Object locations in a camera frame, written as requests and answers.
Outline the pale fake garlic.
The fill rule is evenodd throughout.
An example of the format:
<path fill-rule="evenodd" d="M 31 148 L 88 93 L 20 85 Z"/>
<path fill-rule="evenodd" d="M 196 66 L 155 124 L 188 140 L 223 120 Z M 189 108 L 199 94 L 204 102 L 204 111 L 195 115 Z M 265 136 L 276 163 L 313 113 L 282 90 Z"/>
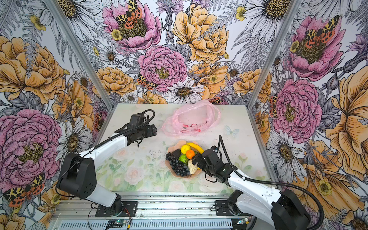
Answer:
<path fill-rule="evenodd" d="M 192 160 L 189 160 L 187 163 L 187 167 L 189 169 L 190 175 L 193 175 L 197 172 L 198 167 L 193 164 Z"/>

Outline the yellow fake lemon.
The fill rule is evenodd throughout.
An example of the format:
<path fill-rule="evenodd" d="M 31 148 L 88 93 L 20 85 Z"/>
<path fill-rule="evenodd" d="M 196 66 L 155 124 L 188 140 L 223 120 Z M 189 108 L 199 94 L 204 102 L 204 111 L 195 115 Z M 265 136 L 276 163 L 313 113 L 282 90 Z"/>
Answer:
<path fill-rule="evenodd" d="M 188 144 L 185 144 L 180 148 L 182 154 L 186 154 L 189 150 L 191 150 L 191 147 Z"/>

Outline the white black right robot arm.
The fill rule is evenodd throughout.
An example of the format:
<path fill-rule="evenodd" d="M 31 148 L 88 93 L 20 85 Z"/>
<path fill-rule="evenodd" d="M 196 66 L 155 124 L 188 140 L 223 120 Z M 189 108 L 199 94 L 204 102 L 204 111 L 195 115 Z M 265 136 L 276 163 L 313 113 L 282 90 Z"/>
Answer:
<path fill-rule="evenodd" d="M 224 163 L 213 146 L 196 154 L 192 163 L 203 172 L 234 190 L 229 196 L 228 209 L 235 215 L 251 214 L 277 230 L 305 230 L 311 218 L 290 190 L 280 191 L 267 184 L 251 182 L 249 176 L 230 163 Z"/>

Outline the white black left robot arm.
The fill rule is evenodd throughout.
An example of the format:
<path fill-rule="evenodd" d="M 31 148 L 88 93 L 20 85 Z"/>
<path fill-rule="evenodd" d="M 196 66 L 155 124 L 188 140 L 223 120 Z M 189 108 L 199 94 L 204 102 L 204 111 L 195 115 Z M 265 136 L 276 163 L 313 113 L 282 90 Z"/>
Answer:
<path fill-rule="evenodd" d="M 96 169 L 118 150 L 133 143 L 139 146 L 144 139 L 156 136 L 157 128 L 150 124 L 154 117 L 151 109 L 133 114 L 130 122 L 105 141 L 79 154 L 68 154 L 62 163 L 57 189 L 120 212 L 121 197 L 98 184 Z"/>

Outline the yellow fake banana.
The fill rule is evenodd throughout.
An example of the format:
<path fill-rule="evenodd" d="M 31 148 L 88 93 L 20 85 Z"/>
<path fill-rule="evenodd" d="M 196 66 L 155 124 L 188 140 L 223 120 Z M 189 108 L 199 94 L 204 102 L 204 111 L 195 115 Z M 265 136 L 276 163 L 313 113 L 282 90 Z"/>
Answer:
<path fill-rule="evenodd" d="M 202 154 L 204 152 L 204 150 L 199 145 L 197 145 L 195 143 L 187 142 L 187 145 L 189 145 L 191 148 L 194 148 L 200 154 Z"/>

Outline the dark fake grape bunch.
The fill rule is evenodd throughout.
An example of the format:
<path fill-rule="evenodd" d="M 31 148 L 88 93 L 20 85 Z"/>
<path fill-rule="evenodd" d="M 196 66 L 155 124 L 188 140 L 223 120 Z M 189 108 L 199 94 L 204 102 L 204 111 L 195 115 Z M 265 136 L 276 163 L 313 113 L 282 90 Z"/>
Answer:
<path fill-rule="evenodd" d="M 165 159 L 168 161 L 171 169 L 176 175 L 180 177 L 188 177 L 191 175 L 187 165 L 181 162 L 179 159 L 176 159 L 172 153 L 167 153 Z"/>

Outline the orange fake orange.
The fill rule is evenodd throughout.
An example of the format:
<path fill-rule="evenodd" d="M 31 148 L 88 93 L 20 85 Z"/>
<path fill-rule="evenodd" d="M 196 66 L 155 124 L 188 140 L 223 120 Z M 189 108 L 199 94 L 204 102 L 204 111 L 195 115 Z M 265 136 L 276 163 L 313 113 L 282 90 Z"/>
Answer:
<path fill-rule="evenodd" d="M 186 152 L 186 157 L 190 160 L 190 159 L 192 159 L 192 158 L 194 158 L 195 157 L 195 155 L 196 155 L 196 153 L 193 151 L 193 150 L 188 150 L 187 152 Z"/>

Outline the pink printed plastic bag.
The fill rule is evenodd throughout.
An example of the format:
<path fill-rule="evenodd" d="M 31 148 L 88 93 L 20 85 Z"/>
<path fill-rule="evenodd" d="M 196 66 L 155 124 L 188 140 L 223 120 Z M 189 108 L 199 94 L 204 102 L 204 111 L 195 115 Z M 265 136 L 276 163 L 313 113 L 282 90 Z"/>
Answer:
<path fill-rule="evenodd" d="M 178 108 L 165 120 L 162 131 L 171 137 L 196 136 L 215 127 L 220 118 L 220 110 L 208 100 L 202 100 Z"/>

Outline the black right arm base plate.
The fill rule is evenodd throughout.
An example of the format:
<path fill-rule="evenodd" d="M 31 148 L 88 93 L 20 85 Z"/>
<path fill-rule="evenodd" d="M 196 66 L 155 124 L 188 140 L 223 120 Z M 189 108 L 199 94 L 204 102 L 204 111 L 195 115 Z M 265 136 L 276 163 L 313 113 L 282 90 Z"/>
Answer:
<path fill-rule="evenodd" d="M 232 211 L 227 200 L 215 200 L 214 205 L 210 208 L 216 213 L 216 216 L 250 216 L 248 213 L 239 210 Z"/>

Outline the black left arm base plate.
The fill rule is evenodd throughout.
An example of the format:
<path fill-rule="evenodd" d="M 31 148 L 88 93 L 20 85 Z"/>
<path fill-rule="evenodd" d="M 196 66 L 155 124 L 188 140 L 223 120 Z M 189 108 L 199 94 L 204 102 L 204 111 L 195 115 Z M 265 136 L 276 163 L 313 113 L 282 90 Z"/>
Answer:
<path fill-rule="evenodd" d="M 111 207 L 99 205 L 95 216 L 98 218 L 108 217 L 135 217 L 138 209 L 137 201 L 121 201 Z"/>

